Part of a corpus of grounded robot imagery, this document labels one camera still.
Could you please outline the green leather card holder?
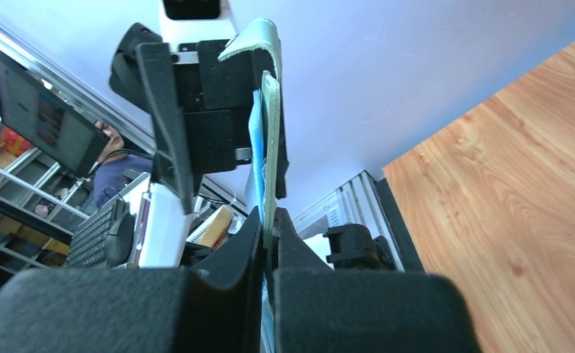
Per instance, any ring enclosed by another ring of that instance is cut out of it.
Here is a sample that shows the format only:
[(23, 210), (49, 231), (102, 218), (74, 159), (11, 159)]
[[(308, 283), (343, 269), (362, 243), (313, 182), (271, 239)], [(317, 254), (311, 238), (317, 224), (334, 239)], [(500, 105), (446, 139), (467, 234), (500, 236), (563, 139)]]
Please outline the green leather card holder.
[(253, 20), (227, 42), (218, 61), (241, 56), (252, 64), (254, 87), (248, 129), (252, 145), (253, 185), (262, 223), (265, 249), (272, 243), (279, 176), (280, 125), (282, 122), (282, 48), (275, 23), (268, 18)]

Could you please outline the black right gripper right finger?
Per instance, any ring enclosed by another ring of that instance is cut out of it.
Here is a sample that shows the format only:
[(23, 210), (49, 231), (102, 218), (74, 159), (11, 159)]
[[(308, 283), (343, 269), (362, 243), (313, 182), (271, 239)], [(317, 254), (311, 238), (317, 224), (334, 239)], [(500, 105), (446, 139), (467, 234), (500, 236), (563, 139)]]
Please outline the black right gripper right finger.
[(441, 275), (371, 262), (330, 268), (275, 213), (277, 352), (480, 352), (468, 305)]

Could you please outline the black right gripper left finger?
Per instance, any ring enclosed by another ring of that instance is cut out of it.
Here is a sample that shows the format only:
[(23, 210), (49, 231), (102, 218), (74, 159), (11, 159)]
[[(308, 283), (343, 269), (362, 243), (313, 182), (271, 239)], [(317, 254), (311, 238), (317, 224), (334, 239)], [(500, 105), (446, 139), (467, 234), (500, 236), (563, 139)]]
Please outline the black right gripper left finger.
[(28, 270), (0, 290), (0, 352), (258, 352), (262, 224), (192, 267)]

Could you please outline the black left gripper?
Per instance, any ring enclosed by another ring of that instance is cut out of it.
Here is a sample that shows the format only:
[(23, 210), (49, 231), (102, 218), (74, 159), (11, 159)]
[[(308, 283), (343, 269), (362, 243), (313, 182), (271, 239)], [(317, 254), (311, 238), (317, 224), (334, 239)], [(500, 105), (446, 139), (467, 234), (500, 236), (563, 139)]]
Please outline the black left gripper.
[(172, 55), (174, 65), (166, 43), (143, 43), (135, 49), (156, 139), (157, 179), (179, 198), (185, 215), (193, 212), (193, 173), (232, 171), (250, 163), (248, 123), (252, 93), (258, 89), (264, 197), (287, 196), (281, 51), (270, 43), (258, 43), (249, 54), (220, 61), (226, 44), (226, 40), (180, 44)]

